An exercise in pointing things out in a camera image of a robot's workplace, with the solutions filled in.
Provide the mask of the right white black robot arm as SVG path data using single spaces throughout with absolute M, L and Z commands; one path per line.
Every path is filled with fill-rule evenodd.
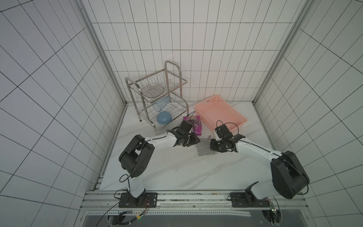
M 220 153 L 236 152 L 247 155 L 270 170 L 269 180 L 254 182 L 246 188 L 247 192 L 259 200 L 277 195 L 292 199 L 298 194 L 301 195 L 301 191 L 309 186 L 307 173 L 291 151 L 272 150 L 242 138 L 239 134 L 227 140 L 212 139 L 210 148 Z

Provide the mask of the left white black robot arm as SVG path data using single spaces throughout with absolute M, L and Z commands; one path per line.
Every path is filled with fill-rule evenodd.
M 119 156 L 122 168 L 129 173 L 131 196 L 137 199 L 145 192 L 141 175 L 146 170 L 155 151 L 173 149 L 177 146 L 190 147 L 199 142 L 200 139 L 194 132 L 179 134 L 171 131 L 149 138 L 144 138 L 139 134 L 134 136 Z

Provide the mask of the grey striped square dishcloth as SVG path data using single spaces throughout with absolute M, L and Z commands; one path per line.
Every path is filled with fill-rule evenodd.
M 216 154 L 216 151 L 213 151 L 210 148 L 210 144 L 211 144 L 211 136 L 199 139 L 199 142 L 196 144 L 197 154 L 199 157 Z

